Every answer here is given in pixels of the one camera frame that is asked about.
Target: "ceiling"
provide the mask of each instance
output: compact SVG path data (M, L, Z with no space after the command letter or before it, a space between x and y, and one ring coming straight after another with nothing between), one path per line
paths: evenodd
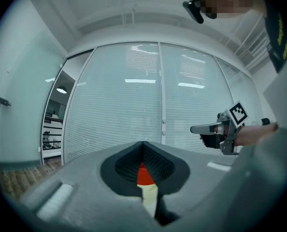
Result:
M182 3L186 0L31 0L53 34L68 50L84 35L114 25L161 23L196 30L223 43L238 55L248 69L259 56L248 46L265 28L263 18L250 11L236 18L205 17L203 25L193 21Z

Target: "air vent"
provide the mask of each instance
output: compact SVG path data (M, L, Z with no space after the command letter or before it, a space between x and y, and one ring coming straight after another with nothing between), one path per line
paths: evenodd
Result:
M250 44L248 47L248 51L252 54L252 56L257 56L259 52L263 50L264 47L266 47L266 39L267 39L267 33L265 30L263 30Z

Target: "forearm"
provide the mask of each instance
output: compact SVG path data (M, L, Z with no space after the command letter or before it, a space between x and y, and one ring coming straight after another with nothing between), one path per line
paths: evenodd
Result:
M275 132L277 129L277 123L266 126L244 126L237 134L235 146L254 145L262 137Z

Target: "black headset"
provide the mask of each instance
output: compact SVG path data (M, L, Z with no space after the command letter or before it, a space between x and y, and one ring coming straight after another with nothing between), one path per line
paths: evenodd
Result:
M200 6L200 0L190 0L183 3L183 7L186 9L188 14L199 24L203 23L203 17L200 11L204 12L210 19L216 18L216 13L207 13L205 7Z

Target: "horizontal blind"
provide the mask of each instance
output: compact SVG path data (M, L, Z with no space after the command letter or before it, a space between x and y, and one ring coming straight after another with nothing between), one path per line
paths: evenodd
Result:
M217 60L226 76L234 102L240 101L249 115L245 125L261 125L263 112L253 80L227 62Z
M64 161L134 141L161 142L161 83L156 44L99 47L69 106Z
M217 114L233 102L228 85L210 55L161 44L166 87L166 145L207 154L222 155L206 148L190 127L215 123Z

